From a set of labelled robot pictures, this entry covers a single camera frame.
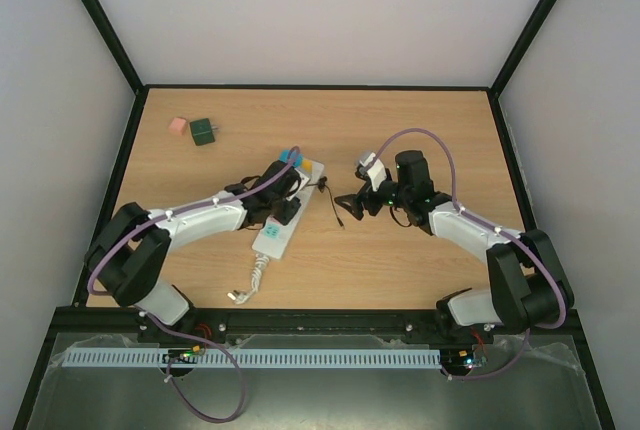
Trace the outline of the black adapter plug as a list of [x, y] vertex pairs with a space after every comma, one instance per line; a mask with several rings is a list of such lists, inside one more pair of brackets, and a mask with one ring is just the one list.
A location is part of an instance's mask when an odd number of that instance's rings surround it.
[[281, 210], [282, 223], [287, 225], [296, 216], [300, 208], [301, 201], [298, 197], [293, 197], [291, 200], [284, 200]]

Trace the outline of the white power strip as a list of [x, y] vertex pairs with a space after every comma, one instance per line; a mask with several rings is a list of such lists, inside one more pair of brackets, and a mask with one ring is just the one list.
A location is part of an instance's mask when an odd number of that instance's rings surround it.
[[284, 208], [285, 223], [281, 223], [275, 216], [269, 217], [252, 245], [256, 254], [264, 255], [269, 259], [280, 260], [283, 257], [316, 184], [324, 176], [325, 165], [319, 161], [302, 158], [294, 170], [299, 178], [294, 181], [290, 189], [293, 194], [287, 196], [285, 200], [287, 204]]

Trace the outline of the green dragon cube plug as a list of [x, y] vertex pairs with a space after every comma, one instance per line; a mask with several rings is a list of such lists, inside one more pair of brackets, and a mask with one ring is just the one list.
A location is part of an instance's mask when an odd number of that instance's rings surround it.
[[190, 121], [189, 130], [194, 144], [204, 146], [216, 141], [215, 133], [219, 127], [212, 124], [208, 118], [203, 118]]

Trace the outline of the pink cube plug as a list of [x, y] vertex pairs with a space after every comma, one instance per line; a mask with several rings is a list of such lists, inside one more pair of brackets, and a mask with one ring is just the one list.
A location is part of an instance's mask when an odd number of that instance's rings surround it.
[[184, 135], [188, 126], [189, 122], [185, 118], [175, 117], [171, 120], [168, 126], [168, 131], [171, 134]]

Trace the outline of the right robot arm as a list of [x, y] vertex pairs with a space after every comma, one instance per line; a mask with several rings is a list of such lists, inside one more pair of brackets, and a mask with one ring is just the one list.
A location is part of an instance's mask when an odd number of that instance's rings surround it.
[[429, 166], [418, 150], [395, 157], [390, 171], [373, 152], [365, 154], [355, 175], [363, 185], [337, 196], [336, 205], [354, 218], [375, 216], [382, 208], [403, 211], [409, 225], [448, 240], [485, 264], [489, 285], [463, 289], [436, 304], [436, 329], [455, 342], [471, 326], [503, 326], [514, 332], [561, 326], [574, 294], [550, 237], [539, 229], [519, 232], [493, 225], [435, 189]]

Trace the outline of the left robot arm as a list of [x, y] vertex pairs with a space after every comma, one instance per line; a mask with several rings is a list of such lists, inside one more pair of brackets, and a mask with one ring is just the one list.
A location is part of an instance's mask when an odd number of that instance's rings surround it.
[[307, 182], [293, 164], [277, 160], [263, 174], [189, 204], [154, 210], [145, 210], [136, 202], [126, 204], [85, 254], [87, 290], [174, 326], [193, 304], [161, 279], [167, 256], [216, 234], [264, 225], [270, 218], [290, 223], [301, 210], [299, 194]]

